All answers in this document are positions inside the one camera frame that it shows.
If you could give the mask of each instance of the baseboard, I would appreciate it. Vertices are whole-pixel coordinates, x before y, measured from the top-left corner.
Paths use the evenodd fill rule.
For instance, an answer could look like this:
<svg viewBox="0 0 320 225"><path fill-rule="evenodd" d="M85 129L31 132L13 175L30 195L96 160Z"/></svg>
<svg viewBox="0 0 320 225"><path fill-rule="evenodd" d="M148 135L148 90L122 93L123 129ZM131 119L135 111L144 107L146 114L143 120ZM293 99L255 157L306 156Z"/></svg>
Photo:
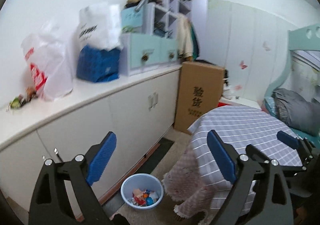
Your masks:
<svg viewBox="0 0 320 225"><path fill-rule="evenodd" d="M99 203L101 205L106 203L106 201L109 200L121 188L124 180L133 175L147 161L147 159L153 154L153 152L156 151L159 146L160 144L158 142L154 144L154 146L123 177L121 177L121 179L113 187L111 187L103 196L99 198ZM76 217L76 220L82 222L84 221L84 217L82 216L82 214L80 214Z"/></svg>

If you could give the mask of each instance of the gray pillow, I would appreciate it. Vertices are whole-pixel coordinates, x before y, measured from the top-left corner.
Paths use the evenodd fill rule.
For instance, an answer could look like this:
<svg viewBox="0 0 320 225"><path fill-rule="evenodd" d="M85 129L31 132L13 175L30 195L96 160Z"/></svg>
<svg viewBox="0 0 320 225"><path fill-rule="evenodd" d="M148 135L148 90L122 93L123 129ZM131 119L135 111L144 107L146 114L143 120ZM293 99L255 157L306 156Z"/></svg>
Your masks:
<svg viewBox="0 0 320 225"><path fill-rule="evenodd" d="M307 102L302 96L285 88L273 91L277 118L289 127L319 135L320 105Z"/></svg>

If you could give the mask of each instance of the plaid tablecloth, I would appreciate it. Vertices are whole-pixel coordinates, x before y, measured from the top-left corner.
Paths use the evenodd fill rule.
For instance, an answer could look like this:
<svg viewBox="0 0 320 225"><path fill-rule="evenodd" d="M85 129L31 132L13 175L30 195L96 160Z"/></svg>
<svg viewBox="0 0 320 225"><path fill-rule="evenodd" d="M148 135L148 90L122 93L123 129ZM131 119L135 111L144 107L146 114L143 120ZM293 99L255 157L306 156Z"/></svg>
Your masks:
<svg viewBox="0 0 320 225"><path fill-rule="evenodd" d="M163 179L165 191L172 200L183 201L174 208L181 217L190 218L201 211L213 217L231 189L230 182L223 178L207 146L207 133L212 129L223 142L233 145L239 154L244 154L246 146L252 144L271 159L277 159L281 165L302 165L297 151L276 137L280 130L296 137L283 122L251 107L216 108L190 126L192 138L187 149ZM251 188L241 215L250 210L253 199Z"/></svg>

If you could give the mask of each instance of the beige jacket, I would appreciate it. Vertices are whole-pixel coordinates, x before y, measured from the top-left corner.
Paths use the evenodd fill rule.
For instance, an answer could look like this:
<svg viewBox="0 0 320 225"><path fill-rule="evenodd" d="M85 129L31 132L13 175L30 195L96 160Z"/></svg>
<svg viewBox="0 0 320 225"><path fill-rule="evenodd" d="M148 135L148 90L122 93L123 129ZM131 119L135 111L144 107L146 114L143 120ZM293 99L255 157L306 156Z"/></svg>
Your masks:
<svg viewBox="0 0 320 225"><path fill-rule="evenodd" d="M177 41L179 55L183 55L184 58L193 55L193 43L190 33L190 24L188 18L178 13L179 18L177 19Z"/></svg>

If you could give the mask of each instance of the white plastic bag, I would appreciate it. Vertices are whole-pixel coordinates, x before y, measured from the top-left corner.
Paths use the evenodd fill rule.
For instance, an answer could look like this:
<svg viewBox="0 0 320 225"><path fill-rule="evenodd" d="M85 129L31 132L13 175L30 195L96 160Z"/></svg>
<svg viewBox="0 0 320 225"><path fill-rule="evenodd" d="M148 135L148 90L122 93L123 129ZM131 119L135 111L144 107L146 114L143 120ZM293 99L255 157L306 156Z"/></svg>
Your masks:
<svg viewBox="0 0 320 225"><path fill-rule="evenodd" d="M107 2L93 4L79 12L78 38L80 50L87 44L94 48L112 50L121 48L120 5Z"/></svg>
<svg viewBox="0 0 320 225"><path fill-rule="evenodd" d="M60 40L58 25L46 22L38 34L27 36L21 47L39 98L54 100L72 91L67 48Z"/></svg>

